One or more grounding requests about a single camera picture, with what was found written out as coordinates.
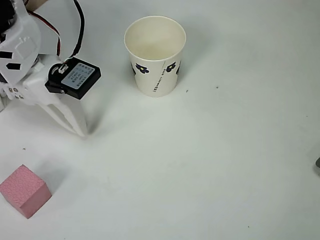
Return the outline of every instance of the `paper cup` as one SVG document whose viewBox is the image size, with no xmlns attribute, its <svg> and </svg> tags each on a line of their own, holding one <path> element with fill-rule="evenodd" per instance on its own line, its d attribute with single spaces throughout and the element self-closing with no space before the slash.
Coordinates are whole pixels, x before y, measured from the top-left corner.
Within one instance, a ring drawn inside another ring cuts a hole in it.
<svg viewBox="0 0 320 240">
<path fill-rule="evenodd" d="M 186 40 L 183 27 L 165 16 L 147 16 L 129 26 L 124 44 L 141 92 L 162 97 L 176 87 Z"/>
</svg>

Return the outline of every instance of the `white background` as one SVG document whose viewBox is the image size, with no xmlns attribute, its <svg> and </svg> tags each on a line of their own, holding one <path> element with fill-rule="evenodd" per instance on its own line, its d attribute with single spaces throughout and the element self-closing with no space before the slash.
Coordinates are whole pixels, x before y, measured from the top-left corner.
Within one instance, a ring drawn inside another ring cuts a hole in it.
<svg viewBox="0 0 320 240">
<path fill-rule="evenodd" d="M 78 57 L 103 74 L 83 100 L 91 135 L 17 101 L 0 114 L 0 182 L 25 164 L 53 193 L 31 219 L 0 197 L 1 239 L 319 239 L 319 0 L 80 3 Z M 73 1 L 38 12 L 67 57 Z M 179 83 L 162 98 L 139 92 L 123 44 L 147 15 L 188 35 Z"/>
</svg>

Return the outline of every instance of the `servo label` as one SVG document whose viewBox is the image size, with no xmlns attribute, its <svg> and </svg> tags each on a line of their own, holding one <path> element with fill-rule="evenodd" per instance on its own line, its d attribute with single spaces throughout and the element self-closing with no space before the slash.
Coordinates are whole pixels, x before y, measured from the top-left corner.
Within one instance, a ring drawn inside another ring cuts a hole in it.
<svg viewBox="0 0 320 240">
<path fill-rule="evenodd" d="M 94 71 L 93 67 L 79 62 L 61 83 L 73 89 L 79 89 Z"/>
</svg>

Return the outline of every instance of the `pink foam block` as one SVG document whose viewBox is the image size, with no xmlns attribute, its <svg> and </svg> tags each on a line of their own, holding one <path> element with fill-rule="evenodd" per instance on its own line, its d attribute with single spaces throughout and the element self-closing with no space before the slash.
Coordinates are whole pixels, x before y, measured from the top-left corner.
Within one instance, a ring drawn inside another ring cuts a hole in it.
<svg viewBox="0 0 320 240">
<path fill-rule="evenodd" d="M 47 184 L 25 165 L 20 166 L 0 184 L 0 193 L 27 219 L 52 196 Z"/>
</svg>

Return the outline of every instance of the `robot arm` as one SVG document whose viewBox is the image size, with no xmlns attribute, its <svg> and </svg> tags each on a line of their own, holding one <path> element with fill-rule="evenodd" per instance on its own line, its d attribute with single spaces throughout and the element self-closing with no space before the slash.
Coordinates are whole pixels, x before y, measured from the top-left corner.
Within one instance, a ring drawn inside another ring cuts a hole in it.
<svg viewBox="0 0 320 240">
<path fill-rule="evenodd" d="M 99 79 L 100 69 L 75 57 L 61 62 L 58 56 L 39 54 L 41 33 L 23 0 L 1 1 L 0 94 L 39 105 L 62 127 L 85 136 L 79 99 Z M 0 111 L 3 108 L 0 98 Z"/>
</svg>

